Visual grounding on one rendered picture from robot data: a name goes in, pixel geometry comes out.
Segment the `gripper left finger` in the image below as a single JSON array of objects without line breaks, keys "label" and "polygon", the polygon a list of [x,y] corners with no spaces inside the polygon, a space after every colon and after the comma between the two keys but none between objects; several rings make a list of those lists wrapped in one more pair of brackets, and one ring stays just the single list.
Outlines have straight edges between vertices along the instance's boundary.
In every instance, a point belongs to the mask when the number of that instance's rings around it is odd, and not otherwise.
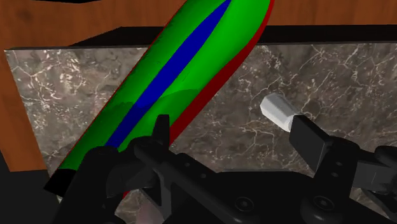
[{"label": "gripper left finger", "polygon": [[228,176],[169,151],[169,117],[160,115],[152,135],[131,140],[124,151],[86,152],[52,224],[126,224],[115,210],[124,192],[137,189],[158,209],[161,224],[258,224],[250,196],[221,189]]}]

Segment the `white grey short cylinder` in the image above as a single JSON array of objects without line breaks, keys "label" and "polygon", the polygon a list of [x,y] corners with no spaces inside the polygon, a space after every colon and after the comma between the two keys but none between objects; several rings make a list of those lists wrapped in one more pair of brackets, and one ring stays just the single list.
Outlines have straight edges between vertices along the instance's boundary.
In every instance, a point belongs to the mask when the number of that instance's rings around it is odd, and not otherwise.
[{"label": "white grey short cylinder", "polygon": [[265,96],[260,109],[266,118],[286,132],[291,132],[293,117],[301,114],[285,96],[277,93]]}]

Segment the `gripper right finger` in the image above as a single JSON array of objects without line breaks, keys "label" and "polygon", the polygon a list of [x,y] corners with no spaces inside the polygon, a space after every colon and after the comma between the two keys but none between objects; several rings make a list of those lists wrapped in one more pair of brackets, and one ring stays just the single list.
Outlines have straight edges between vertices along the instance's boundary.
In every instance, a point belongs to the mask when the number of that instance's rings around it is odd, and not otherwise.
[{"label": "gripper right finger", "polygon": [[302,199],[305,224],[397,224],[397,147],[373,153],[295,115],[289,142],[315,172]]}]

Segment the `green blue red long object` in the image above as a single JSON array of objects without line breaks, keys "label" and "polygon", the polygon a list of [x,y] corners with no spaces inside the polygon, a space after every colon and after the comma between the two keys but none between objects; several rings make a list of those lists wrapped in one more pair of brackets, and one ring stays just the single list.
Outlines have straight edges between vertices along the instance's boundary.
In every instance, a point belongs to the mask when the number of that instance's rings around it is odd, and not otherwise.
[{"label": "green blue red long object", "polygon": [[257,44],[274,0],[186,0],[53,173],[63,195],[86,152],[124,150],[168,115],[171,140],[200,113]]}]

